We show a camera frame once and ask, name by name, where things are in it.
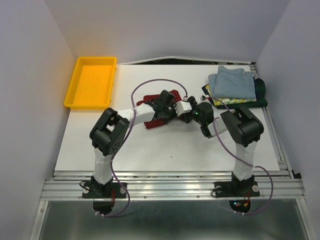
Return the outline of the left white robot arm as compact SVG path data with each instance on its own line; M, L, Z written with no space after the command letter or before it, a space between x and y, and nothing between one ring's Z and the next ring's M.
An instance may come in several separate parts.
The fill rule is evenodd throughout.
M158 95L147 95L137 106L116 111L107 108L94 127L89 138L95 154L94 172L85 188L100 197L109 198L113 192L111 163L125 140L131 126L151 124L147 129L162 126L177 117L175 105L182 98L177 90L163 90Z

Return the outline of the red polka dot skirt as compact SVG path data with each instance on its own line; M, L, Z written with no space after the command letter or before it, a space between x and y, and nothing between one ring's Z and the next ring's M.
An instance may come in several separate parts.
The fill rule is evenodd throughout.
M174 95L174 100L173 101L175 103L177 103L178 101L182 100L178 90L173 89L173 90L170 91L170 93ZM136 105L139 106L139 105L141 105L141 104L143 104L143 103L145 103L147 101L153 102L159 96L160 96L160 94L145 95L142 100L140 100L140 101L138 101L136 103ZM155 119L155 120L152 120L152 121L144 122L145 128L147 130L158 128L158 127L164 126L166 124L167 124L167 122L163 118L158 118L158 119Z

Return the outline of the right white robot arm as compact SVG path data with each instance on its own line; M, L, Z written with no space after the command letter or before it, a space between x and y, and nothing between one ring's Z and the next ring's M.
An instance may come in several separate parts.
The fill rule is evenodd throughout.
M187 123L197 122L206 138L220 138L219 135L224 132L228 132L231 136L235 143L235 154L225 145L222 147L235 158L230 182L231 192L242 195L248 190L248 183L254 181L254 154L257 143L264 133L262 122L245 105L227 110L215 117L211 103L206 101L198 103L193 96L186 102L191 111L183 115L183 120Z

